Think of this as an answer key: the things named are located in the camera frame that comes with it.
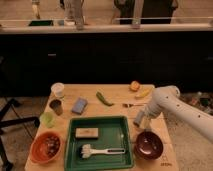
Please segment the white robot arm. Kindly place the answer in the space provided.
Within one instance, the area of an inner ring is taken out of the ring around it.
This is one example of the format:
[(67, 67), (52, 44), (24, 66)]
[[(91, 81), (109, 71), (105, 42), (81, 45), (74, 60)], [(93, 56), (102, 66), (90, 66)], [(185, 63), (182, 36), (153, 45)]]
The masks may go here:
[(179, 97), (180, 91), (176, 86), (157, 87), (152, 91), (144, 114), (155, 119), (163, 110), (169, 111), (213, 143), (213, 116), (188, 105)]

